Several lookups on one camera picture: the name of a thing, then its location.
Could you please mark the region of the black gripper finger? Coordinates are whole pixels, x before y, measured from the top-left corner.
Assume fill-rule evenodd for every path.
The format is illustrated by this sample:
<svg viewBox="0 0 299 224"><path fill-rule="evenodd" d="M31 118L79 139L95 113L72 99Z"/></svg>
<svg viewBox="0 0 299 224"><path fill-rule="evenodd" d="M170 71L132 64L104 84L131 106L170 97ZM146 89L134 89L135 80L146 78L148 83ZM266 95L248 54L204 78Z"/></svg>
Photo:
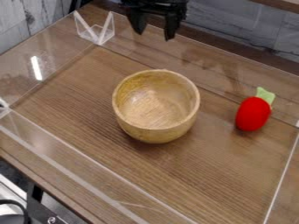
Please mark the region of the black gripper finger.
<svg viewBox="0 0 299 224"><path fill-rule="evenodd" d="M146 26L147 26L146 14L140 10L132 9L130 11L128 20L130 20L130 23L132 25L135 32L139 35L142 35L146 30Z"/></svg>
<svg viewBox="0 0 299 224"><path fill-rule="evenodd" d="M180 28L180 23L186 19L183 13L168 12L164 16L164 39L171 40L175 38L175 33Z"/></svg>

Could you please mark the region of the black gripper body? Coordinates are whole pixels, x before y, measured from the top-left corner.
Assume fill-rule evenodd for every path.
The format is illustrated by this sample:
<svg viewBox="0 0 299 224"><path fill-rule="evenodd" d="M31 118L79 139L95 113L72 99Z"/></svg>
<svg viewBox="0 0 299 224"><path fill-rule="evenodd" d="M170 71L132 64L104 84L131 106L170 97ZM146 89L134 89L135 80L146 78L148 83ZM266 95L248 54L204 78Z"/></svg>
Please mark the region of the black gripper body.
<svg viewBox="0 0 299 224"><path fill-rule="evenodd" d="M150 13L186 12L190 0L120 0L130 9Z"/></svg>

